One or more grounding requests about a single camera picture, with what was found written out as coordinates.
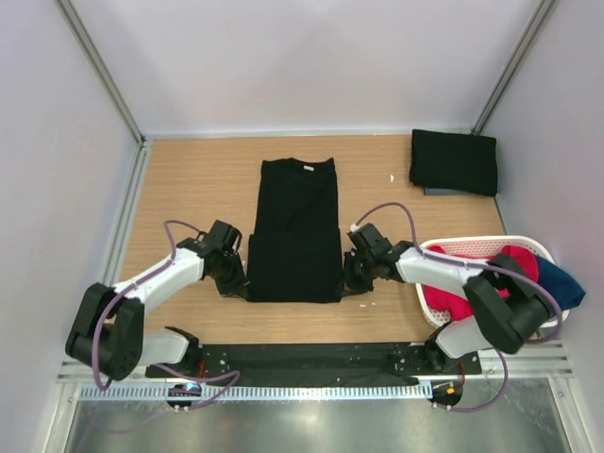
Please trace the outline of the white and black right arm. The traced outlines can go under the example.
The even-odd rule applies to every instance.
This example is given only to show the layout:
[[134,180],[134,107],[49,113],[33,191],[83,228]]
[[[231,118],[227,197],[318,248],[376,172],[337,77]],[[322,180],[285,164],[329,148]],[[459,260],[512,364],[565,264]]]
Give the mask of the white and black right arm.
[[416,243],[393,244],[372,224],[354,227],[348,237],[353,244],[344,255],[349,292],[371,292],[373,281],[381,278],[441,290],[469,303],[469,317],[445,323],[424,343],[427,365],[436,373],[447,373],[461,357],[484,349],[514,354],[545,322],[561,316],[553,296],[508,255],[464,259]]

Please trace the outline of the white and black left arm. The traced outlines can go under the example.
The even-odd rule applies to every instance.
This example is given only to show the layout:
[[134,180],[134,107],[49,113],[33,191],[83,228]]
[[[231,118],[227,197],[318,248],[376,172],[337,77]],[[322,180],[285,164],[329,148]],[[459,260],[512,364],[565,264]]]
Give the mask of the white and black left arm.
[[66,354],[92,368],[101,391],[139,366],[161,375],[201,378],[198,338],[178,327],[146,333],[145,319],[180,290],[207,277],[219,295],[242,295],[247,284],[239,254],[242,237],[237,228],[217,220],[209,231],[171,241],[168,256],[137,276],[113,285],[94,283],[82,296]]

